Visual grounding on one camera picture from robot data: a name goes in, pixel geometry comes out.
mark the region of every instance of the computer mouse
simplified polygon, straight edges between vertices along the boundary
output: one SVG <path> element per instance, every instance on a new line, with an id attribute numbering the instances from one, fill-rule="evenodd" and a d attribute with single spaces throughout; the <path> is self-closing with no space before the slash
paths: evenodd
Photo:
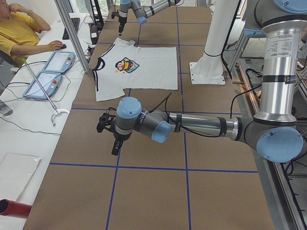
<path id="1" fill-rule="evenodd" d="M 62 48 L 61 49 L 65 49 L 67 46 L 63 43 L 63 46 L 62 46 Z"/>

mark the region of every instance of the green tip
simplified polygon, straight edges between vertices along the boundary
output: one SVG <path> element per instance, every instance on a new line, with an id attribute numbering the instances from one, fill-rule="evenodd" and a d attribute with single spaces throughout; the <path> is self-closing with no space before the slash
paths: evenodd
<path id="1" fill-rule="evenodd" d="M 27 61 L 26 61 L 24 58 L 22 59 L 22 61 L 23 61 L 23 63 L 24 63 L 25 65 L 28 64 Z"/>

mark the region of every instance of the t-shirt sleeve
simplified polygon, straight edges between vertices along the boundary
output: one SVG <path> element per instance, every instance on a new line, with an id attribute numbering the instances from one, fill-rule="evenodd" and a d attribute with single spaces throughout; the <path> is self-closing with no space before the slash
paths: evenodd
<path id="1" fill-rule="evenodd" d="M 36 21 L 33 18 L 23 13 L 19 13 L 18 16 L 23 18 L 25 22 L 32 28 L 32 30 L 38 33 L 42 32 L 42 28 L 40 28 L 40 26 L 36 23 Z"/>
<path id="2" fill-rule="evenodd" d="M 14 45 L 16 45 L 15 42 L 7 39 L 3 35 L 0 35 L 0 50 L 2 50 L 4 53 L 11 56 L 11 50 Z"/>

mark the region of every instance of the brown table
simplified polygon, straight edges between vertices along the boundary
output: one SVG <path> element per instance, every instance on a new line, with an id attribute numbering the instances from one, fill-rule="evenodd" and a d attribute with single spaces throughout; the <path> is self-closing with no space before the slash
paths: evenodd
<path id="1" fill-rule="evenodd" d="M 140 26 L 130 12 L 122 39 L 141 47 L 176 47 L 178 86 L 168 110 L 229 117 L 235 95 L 226 85 L 192 85 L 189 63 L 203 54 L 208 8 L 171 7 Z M 91 67 L 118 36 L 108 18 Z M 151 109 L 169 90 L 126 89 Z M 121 98 L 96 102 L 84 76 L 24 230 L 272 230 L 251 149 L 227 138 L 171 133 L 164 144 L 133 132 L 119 157 L 96 125 Z M 238 104 L 234 112 L 240 116 Z"/>

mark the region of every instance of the yellow shirt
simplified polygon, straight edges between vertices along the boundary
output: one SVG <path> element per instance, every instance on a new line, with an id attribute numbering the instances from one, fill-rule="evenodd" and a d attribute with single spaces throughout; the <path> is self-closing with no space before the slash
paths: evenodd
<path id="1" fill-rule="evenodd" d="M 0 22 L 0 50 L 11 56 L 21 67 L 22 58 L 27 58 L 28 55 L 12 53 L 12 47 L 14 45 L 36 46 L 39 37 L 35 32 L 41 33 L 42 30 L 31 17 L 19 12 L 12 13 L 8 22 Z"/>

